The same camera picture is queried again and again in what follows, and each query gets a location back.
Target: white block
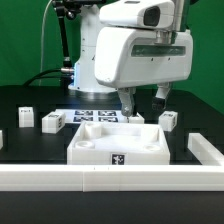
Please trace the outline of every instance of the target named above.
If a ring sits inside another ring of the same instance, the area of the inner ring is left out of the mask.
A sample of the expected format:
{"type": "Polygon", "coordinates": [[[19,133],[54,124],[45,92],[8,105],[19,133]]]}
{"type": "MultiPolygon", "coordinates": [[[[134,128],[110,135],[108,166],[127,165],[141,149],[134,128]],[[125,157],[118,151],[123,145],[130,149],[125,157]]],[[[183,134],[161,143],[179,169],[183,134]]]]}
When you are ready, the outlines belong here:
{"type": "Polygon", "coordinates": [[[162,127],[163,131],[171,132],[177,125],[178,113],[174,111],[165,111],[161,116],[159,116],[159,125],[162,127]]]}
{"type": "Polygon", "coordinates": [[[145,119],[139,114],[137,113],[136,116],[131,116],[128,118],[129,123],[131,124],[144,124],[145,123],[145,119]]]}
{"type": "Polygon", "coordinates": [[[224,156],[199,133],[190,133],[188,149],[202,165],[224,166],[224,156]]]}
{"type": "Polygon", "coordinates": [[[2,149],[3,147],[3,135],[2,135],[2,131],[0,131],[0,149],[2,149]]]}
{"type": "Polygon", "coordinates": [[[83,121],[67,149],[74,165],[168,165],[159,125],[83,121]]]}
{"type": "Polygon", "coordinates": [[[42,118],[42,132],[56,134],[65,126],[65,113],[51,112],[42,118]]]}
{"type": "Polygon", "coordinates": [[[19,127],[34,127],[33,107],[19,107],[19,127]]]}

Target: black cable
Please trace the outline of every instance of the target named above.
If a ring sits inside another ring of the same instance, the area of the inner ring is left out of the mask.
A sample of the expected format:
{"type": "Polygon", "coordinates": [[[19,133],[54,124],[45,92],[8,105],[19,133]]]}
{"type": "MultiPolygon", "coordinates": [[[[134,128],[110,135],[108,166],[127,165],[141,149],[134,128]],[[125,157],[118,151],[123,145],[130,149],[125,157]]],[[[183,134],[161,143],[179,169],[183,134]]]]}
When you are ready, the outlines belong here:
{"type": "Polygon", "coordinates": [[[35,75],[33,78],[27,80],[23,86],[29,86],[30,83],[32,83],[34,80],[44,76],[44,75],[47,75],[47,74],[50,74],[50,73],[55,73],[55,72],[61,72],[61,69],[60,68],[55,68],[55,69],[49,69],[49,70],[46,70],[46,71],[43,71],[37,75],[35,75]]]}
{"type": "Polygon", "coordinates": [[[54,76],[44,76],[44,77],[36,77],[33,78],[32,81],[30,81],[29,83],[27,82],[23,84],[23,86],[29,86],[29,84],[37,79],[60,79],[60,78],[67,78],[67,79],[71,79],[70,75],[54,75],[54,76]]]}

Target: small white block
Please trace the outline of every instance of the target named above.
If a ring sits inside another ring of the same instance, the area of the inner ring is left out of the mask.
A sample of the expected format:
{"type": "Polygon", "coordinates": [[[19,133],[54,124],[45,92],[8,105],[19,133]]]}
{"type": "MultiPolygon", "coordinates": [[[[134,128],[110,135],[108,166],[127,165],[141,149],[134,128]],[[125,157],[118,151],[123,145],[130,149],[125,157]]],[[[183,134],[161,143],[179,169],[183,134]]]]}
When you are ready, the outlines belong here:
{"type": "Polygon", "coordinates": [[[19,127],[34,127],[33,107],[19,107],[19,127]]]}
{"type": "Polygon", "coordinates": [[[42,132],[56,134],[65,126],[65,113],[51,112],[42,118],[42,132]]]}
{"type": "Polygon", "coordinates": [[[171,132],[177,125],[178,113],[174,111],[165,111],[161,116],[159,116],[159,125],[162,127],[163,131],[171,132]]]}
{"type": "Polygon", "coordinates": [[[135,117],[129,117],[129,123],[131,124],[144,124],[145,123],[145,119],[139,114],[137,113],[137,115],[135,117]]]}
{"type": "Polygon", "coordinates": [[[0,149],[2,149],[3,147],[3,135],[2,135],[2,131],[0,131],[0,149]]]}

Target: white edge barrier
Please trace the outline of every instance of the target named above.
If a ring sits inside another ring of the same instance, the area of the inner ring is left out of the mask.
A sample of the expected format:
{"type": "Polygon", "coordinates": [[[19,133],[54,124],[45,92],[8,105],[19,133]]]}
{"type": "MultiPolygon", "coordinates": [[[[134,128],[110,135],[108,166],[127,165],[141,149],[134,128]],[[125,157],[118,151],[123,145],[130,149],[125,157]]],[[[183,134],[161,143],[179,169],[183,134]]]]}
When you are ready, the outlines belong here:
{"type": "Polygon", "coordinates": [[[0,191],[224,191],[224,168],[0,165],[0,191]]]}

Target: cable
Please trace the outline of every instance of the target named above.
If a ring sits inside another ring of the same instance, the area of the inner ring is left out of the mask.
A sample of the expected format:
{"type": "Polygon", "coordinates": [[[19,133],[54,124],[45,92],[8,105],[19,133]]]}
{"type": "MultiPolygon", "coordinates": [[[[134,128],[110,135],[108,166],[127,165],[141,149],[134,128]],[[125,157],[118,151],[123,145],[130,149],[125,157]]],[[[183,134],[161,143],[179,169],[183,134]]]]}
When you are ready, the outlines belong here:
{"type": "Polygon", "coordinates": [[[42,76],[46,75],[46,74],[50,74],[50,73],[55,73],[55,72],[61,72],[61,69],[60,68],[56,68],[56,69],[50,69],[50,70],[46,70],[44,72],[41,72],[37,75],[35,75],[33,78],[29,79],[28,81],[26,81],[23,86],[29,86],[29,84],[31,82],[33,82],[34,80],[36,79],[41,79],[41,78],[44,78],[42,76]]]}
{"type": "Polygon", "coordinates": [[[45,8],[43,21],[42,21],[42,29],[41,29],[41,61],[40,61],[40,72],[43,71],[44,67],[44,36],[45,36],[45,26],[46,26],[46,18],[47,18],[47,12],[50,8],[51,2],[53,0],[50,0],[45,8]]]}

